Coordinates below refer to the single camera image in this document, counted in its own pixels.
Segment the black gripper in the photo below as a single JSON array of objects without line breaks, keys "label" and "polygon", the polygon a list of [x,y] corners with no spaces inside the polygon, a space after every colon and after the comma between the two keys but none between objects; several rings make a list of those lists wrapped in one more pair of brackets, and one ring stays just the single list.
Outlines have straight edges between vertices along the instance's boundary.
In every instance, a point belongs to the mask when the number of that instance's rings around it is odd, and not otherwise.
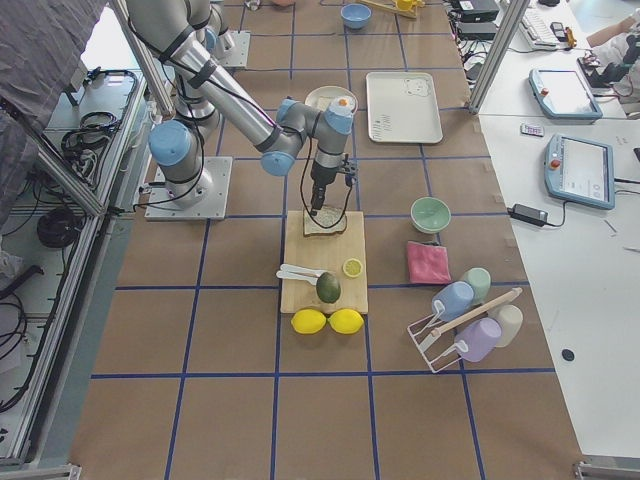
[{"label": "black gripper", "polygon": [[335,181],[338,174],[345,176],[345,185],[349,188],[356,181],[357,165],[348,154],[318,153],[315,156],[311,170],[313,180],[311,215],[316,215],[317,211],[324,207],[327,186]]}]

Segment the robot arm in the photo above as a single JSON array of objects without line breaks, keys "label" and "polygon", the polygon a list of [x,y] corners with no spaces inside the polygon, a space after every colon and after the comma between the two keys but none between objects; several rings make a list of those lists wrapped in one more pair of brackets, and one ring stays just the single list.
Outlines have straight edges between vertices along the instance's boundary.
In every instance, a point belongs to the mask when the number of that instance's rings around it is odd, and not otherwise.
[{"label": "robot arm", "polygon": [[321,210],[327,187],[338,174],[351,186],[356,167],[345,153],[353,126],[353,102],[339,97],[319,109],[285,99],[277,117],[269,115],[219,63],[207,46],[213,34],[224,36],[228,23],[209,1],[128,1],[128,25],[163,65],[169,65],[197,96],[232,123],[261,153],[262,168],[285,176],[309,139],[317,142],[311,167],[311,211]]}]

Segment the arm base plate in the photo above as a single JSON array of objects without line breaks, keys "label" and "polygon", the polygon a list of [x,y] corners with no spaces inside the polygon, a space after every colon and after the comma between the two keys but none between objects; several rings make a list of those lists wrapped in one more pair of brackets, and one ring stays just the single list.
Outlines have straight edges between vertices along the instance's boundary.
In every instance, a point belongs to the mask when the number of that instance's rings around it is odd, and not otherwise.
[{"label": "arm base plate", "polygon": [[246,30],[227,30],[217,37],[215,58],[227,68],[247,67],[251,34]]},{"label": "arm base plate", "polygon": [[148,221],[222,220],[226,214],[233,158],[206,156],[197,185],[166,183],[160,168],[155,182],[161,186],[150,190],[144,213]]}]

